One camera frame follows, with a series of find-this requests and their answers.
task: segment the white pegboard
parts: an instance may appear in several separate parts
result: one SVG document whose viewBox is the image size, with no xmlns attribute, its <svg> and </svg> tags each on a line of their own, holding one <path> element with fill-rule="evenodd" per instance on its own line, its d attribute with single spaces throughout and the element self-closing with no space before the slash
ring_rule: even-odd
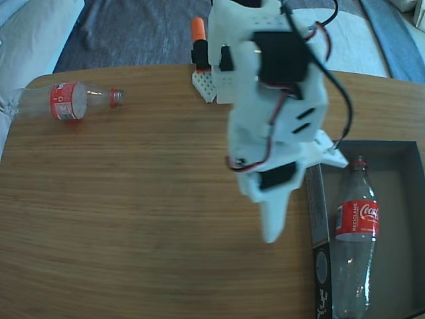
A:
<svg viewBox="0 0 425 319">
<path fill-rule="evenodd" d="M 234 71 L 220 71 L 218 66 L 212 67 L 212 81 L 217 89 L 217 104 L 234 102 Z"/>
<path fill-rule="evenodd" d="M 207 103 L 212 103 L 217 95 L 211 72 L 197 72 L 192 74 L 192 84 Z"/>
</svg>

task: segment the white 3d-printed robot arm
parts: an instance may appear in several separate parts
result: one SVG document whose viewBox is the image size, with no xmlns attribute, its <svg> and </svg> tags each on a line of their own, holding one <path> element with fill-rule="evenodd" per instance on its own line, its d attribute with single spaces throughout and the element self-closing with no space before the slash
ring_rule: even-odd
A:
<svg viewBox="0 0 425 319">
<path fill-rule="evenodd" d="M 305 78 L 297 83 L 300 99 L 289 98 L 282 87 L 270 88 L 258 76 L 263 52 L 253 41 L 254 33 L 291 32 L 280 9 L 278 0 L 263 0 L 260 8 L 214 0 L 209 17 L 211 84 L 218 103 L 233 103 L 228 122 L 229 165 L 236 168 L 241 192 L 260 204 L 267 243 L 282 233 L 291 192 L 301 186 L 308 167 L 347 165 L 320 130 L 328 100 L 318 66 L 309 63 Z M 296 26 L 304 37 L 309 34 L 307 27 L 298 22 Z M 223 46 L 230 47 L 234 70 L 220 67 Z"/>
</svg>

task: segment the plastic bottle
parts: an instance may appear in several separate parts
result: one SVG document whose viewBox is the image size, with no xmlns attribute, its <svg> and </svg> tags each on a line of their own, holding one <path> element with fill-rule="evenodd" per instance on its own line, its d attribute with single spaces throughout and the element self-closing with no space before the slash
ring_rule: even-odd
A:
<svg viewBox="0 0 425 319">
<path fill-rule="evenodd" d="M 12 120 L 79 120 L 103 108 L 116 108 L 123 103 L 124 93 L 121 90 L 108 90 L 85 82 L 69 82 L 13 91 L 4 110 Z"/>
<path fill-rule="evenodd" d="M 370 304 L 372 257 L 379 233 L 379 204 L 363 156 L 349 164 L 347 187 L 337 208 L 333 315 L 360 319 Z"/>
</svg>

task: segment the gray box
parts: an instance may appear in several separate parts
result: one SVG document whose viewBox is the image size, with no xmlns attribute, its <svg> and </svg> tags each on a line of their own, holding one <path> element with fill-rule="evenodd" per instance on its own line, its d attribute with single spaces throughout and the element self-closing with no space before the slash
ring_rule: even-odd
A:
<svg viewBox="0 0 425 319">
<path fill-rule="evenodd" d="M 350 159 L 364 155 L 380 204 L 380 229 L 365 319 L 415 318 L 425 311 L 425 175 L 416 142 L 346 141 Z M 315 318 L 332 318 L 331 269 L 337 195 L 348 169 L 317 165 L 305 178 L 313 244 Z"/>
</svg>

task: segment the wooden table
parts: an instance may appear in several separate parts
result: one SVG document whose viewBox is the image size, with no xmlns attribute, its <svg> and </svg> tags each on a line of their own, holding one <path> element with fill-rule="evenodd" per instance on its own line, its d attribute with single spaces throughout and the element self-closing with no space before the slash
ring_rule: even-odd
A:
<svg viewBox="0 0 425 319">
<path fill-rule="evenodd" d="M 277 243 L 225 165 L 229 106 L 206 104 L 192 67 L 54 74 L 126 105 L 77 124 L 13 124 L 0 165 L 0 318 L 315 318 L 305 189 Z M 425 86 L 337 73 L 356 107 L 350 138 L 417 140 Z M 325 129 L 345 107 L 328 86 Z"/>
</svg>

